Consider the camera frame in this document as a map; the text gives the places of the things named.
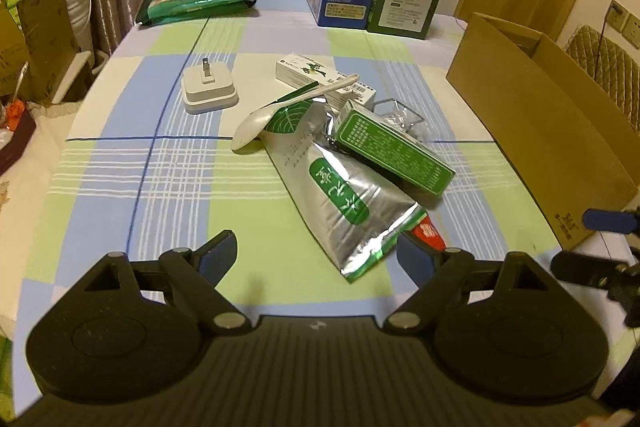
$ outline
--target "wall socket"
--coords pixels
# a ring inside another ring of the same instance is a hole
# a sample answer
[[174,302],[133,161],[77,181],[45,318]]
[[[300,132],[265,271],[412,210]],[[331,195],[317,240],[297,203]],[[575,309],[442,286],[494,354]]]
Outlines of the wall socket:
[[625,26],[622,28],[622,36],[631,42],[636,50],[640,50],[640,19],[632,13],[626,19]]
[[616,0],[611,0],[609,4],[609,11],[607,12],[607,24],[611,26],[618,33],[622,33],[622,28],[625,27],[626,20],[629,16],[629,10],[627,10],[622,4]]

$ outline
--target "plastic spoon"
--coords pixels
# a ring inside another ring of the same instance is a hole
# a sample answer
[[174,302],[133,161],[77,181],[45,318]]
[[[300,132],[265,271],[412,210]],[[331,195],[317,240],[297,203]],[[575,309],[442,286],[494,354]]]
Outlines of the plastic spoon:
[[341,87],[351,86],[351,84],[356,82],[359,77],[360,76],[358,74],[350,74],[347,78],[341,80],[340,82],[326,84],[325,86],[318,86],[316,87],[316,89],[312,89],[311,91],[296,96],[291,100],[272,103],[271,105],[266,105],[265,107],[256,109],[248,117],[242,120],[240,125],[236,128],[234,137],[231,140],[231,150],[237,151],[238,149],[251,142],[251,140],[253,140],[256,136],[258,136],[258,134],[260,134],[260,131],[265,128],[265,126],[269,123],[277,110],[282,109],[283,107],[289,107],[289,105],[293,105],[298,102],[303,102],[303,100],[315,98],[316,96],[320,96],[321,94],[324,94],[326,92],[335,91],[336,89],[340,89]]

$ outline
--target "green wet wipes package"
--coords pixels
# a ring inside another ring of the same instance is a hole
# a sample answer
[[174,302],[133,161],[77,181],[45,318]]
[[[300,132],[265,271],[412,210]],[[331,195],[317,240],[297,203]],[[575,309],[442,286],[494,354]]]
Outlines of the green wet wipes package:
[[279,110],[260,138],[308,229],[353,282],[425,211],[384,176],[338,150],[327,134],[334,125],[328,103],[315,98]]
[[246,10],[256,0],[143,0],[136,16],[142,25],[227,15]]

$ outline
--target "tablecloth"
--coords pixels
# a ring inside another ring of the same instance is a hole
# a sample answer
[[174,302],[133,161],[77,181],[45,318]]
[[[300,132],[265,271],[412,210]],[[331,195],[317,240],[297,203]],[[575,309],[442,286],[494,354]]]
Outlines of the tablecloth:
[[[245,115],[292,89],[274,79],[276,60],[290,52],[358,73],[378,99],[398,98],[425,116],[431,146],[457,172],[429,209],[448,245],[481,259],[510,250],[549,259],[559,247],[545,219],[446,81],[462,35],[463,25],[445,16],[435,17],[425,41],[319,28],[305,0],[258,0],[238,16],[133,28],[73,124],[34,236],[15,332],[17,412],[38,396],[24,359],[28,332],[109,251],[156,259],[231,229],[238,261],[217,289],[253,320],[265,313],[380,320],[415,291],[394,255],[347,283],[306,229],[260,142],[249,155],[230,150]],[[179,79],[204,57],[227,63],[240,101],[191,116]],[[634,345],[628,331],[612,342],[625,353]]]

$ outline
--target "green label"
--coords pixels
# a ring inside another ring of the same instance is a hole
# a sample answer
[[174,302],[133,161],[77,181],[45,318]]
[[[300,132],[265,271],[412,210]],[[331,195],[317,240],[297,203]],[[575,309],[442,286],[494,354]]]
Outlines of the green label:
[[436,196],[444,192],[455,174],[425,149],[359,113],[350,114],[340,126],[337,140]]
[[283,107],[276,111],[265,130],[277,134],[291,134],[296,130],[300,120],[305,116],[313,100],[303,100],[302,102]]
[[327,197],[352,225],[359,225],[369,217],[367,205],[353,192],[349,184],[329,165],[318,158],[309,166],[309,174]]

